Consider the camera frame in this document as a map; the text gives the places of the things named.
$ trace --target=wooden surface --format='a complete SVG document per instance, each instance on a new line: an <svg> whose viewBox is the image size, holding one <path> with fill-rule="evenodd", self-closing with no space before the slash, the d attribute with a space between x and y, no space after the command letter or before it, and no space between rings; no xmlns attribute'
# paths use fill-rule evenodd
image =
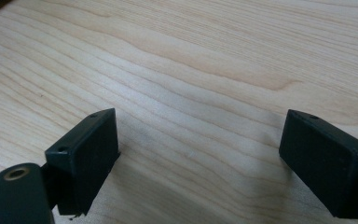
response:
<svg viewBox="0 0 358 224"><path fill-rule="evenodd" d="M279 159L288 108L358 137L358 1L14 0L0 8L0 171L117 109L122 156L57 223L358 223Z"/></svg>

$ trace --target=black plastic part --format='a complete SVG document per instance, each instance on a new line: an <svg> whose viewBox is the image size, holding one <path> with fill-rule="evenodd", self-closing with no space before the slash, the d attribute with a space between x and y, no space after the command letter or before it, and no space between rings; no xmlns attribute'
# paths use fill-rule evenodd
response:
<svg viewBox="0 0 358 224"><path fill-rule="evenodd" d="M57 178L53 186L61 191L49 194L59 199L60 214L86 215L119 156L115 109L86 117L45 154L48 172Z"/></svg>
<svg viewBox="0 0 358 224"><path fill-rule="evenodd" d="M0 173L0 223L54 223L38 165L19 164Z"/></svg>
<svg viewBox="0 0 358 224"><path fill-rule="evenodd" d="M280 155L334 217L358 218L358 140L313 115L289 110Z"/></svg>

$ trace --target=screw hole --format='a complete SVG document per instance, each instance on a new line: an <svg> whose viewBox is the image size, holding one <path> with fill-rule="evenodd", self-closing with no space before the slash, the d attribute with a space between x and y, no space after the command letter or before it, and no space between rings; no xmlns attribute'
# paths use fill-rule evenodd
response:
<svg viewBox="0 0 358 224"><path fill-rule="evenodd" d="M17 180L25 175L28 175L28 173L30 173L30 170L27 167L20 167L7 172L4 176L4 179L7 181Z"/></svg>
<svg viewBox="0 0 358 224"><path fill-rule="evenodd" d="M59 148L57 149L58 152L64 152L64 151L66 151L66 150L68 150L68 147L59 147Z"/></svg>

